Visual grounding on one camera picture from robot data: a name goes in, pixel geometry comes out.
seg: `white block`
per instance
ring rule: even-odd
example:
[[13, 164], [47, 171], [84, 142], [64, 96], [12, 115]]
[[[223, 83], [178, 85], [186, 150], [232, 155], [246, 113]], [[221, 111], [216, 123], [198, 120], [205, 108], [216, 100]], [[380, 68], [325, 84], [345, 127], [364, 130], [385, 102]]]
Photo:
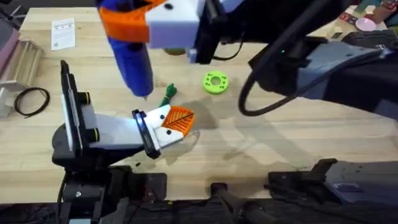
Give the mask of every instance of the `white block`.
[[146, 12], [150, 48], [192, 48], [199, 28], [195, 1], [169, 0]]

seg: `green object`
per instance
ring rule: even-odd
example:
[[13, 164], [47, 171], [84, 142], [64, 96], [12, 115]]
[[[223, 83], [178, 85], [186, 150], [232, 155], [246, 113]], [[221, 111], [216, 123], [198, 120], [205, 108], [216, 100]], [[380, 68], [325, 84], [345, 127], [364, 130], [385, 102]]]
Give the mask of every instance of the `green object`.
[[220, 71], [212, 71], [203, 77], [203, 87], [210, 94], [222, 94], [228, 88], [228, 78]]
[[164, 96], [162, 102], [160, 103], [160, 106], [164, 106], [167, 104], [170, 104], [170, 101], [172, 100], [173, 96], [177, 93], [177, 88], [174, 87], [174, 84], [171, 83], [167, 88], [166, 88], [166, 95]]

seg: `wooden surface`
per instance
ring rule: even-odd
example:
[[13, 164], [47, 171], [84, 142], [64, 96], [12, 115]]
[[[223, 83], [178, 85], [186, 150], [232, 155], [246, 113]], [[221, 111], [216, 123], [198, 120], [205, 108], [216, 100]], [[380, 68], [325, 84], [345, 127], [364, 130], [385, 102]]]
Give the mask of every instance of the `wooden surface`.
[[[51, 20], [69, 17], [75, 18], [76, 47], [50, 51]], [[155, 89], [145, 102], [124, 85], [95, 8], [30, 9], [21, 35], [44, 49], [33, 86], [48, 89], [51, 102], [37, 116], [24, 119], [13, 112], [0, 120], [0, 203], [56, 200], [63, 170], [51, 162], [51, 138], [63, 123], [61, 59], [70, 64], [78, 89], [90, 92], [97, 113], [130, 117], [136, 108], [152, 110], [162, 100], [165, 87], [175, 83], [178, 94], [172, 104], [195, 112], [191, 133], [162, 151], [157, 160], [140, 153], [118, 163], [132, 165], [137, 172], [165, 172], [168, 199], [206, 198], [208, 186], [219, 181], [227, 182], [232, 192], [243, 197], [269, 197], [262, 190], [268, 172], [310, 169], [321, 158], [398, 161], [397, 126], [375, 114], [297, 99], [264, 116], [242, 116], [237, 105], [250, 72], [247, 62], [262, 44], [245, 44], [234, 60], [202, 66], [188, 64], [185, 56], [151, 50]], [[237, 48], [222, 46], [216, 54], [231, 55]], [[212, 70], [229, 76], [229, 89], [222, 95], [209, 95], [201, 87], [202, 76]], [[278, 99], [281, 96], [255, 87], [248, 106], [262, 107]], [[32, 94], [22, 109], [33, 110], [42, 100], [42, 95]], [[391, 177], [397, 174], [394, 169], [387, 174], [369, 169], [362, 177], [394, 179]]]

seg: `screw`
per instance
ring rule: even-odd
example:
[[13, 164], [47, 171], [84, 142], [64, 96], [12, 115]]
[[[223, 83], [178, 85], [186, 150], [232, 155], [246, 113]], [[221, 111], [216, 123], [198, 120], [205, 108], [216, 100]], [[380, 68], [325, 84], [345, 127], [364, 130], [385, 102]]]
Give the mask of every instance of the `screw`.
[[167, 10], [172, 10], [172, 9], [173, 9], [173, 5], [170, 4], [170, 3], [164, 4], [164, 7], [165, 7]]

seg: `orange cap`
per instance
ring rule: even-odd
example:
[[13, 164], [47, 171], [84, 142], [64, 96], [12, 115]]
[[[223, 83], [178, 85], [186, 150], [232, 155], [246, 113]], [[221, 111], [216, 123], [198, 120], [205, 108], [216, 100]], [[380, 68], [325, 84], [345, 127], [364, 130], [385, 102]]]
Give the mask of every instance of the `orange cap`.
[[105, 7], [99, 8], [105, 32], [109, 37], [128, 42], [149, 42], [149, 28], [145, 13], [162, 4], [165, 0], [146, 0], [150, 4], [129, 12], [116, 12]]

